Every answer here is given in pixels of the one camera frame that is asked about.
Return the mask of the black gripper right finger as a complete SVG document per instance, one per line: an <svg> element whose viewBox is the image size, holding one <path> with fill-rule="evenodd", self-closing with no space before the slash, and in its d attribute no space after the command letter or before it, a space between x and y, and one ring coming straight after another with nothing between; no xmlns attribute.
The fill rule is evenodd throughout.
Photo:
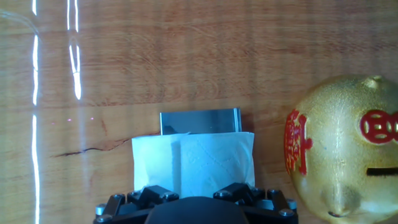
<svg viewBox="0 0 398 224"><path fill-rule="evenodd" d="M298 224L297 202L281 190L233 183L213 194L214 199L236 204L249 223Z"/></svg>

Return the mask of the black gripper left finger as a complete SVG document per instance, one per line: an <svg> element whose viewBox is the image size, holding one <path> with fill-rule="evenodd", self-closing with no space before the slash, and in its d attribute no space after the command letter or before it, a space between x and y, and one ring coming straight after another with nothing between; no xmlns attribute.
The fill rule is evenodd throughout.
<svg viewBox="0 0 398 224"><path fill-rule="evenodd" d="M96 206L93 224L143 224L155 206L178 199L177 193L159 185L114 194L106 203Z"/></svg>

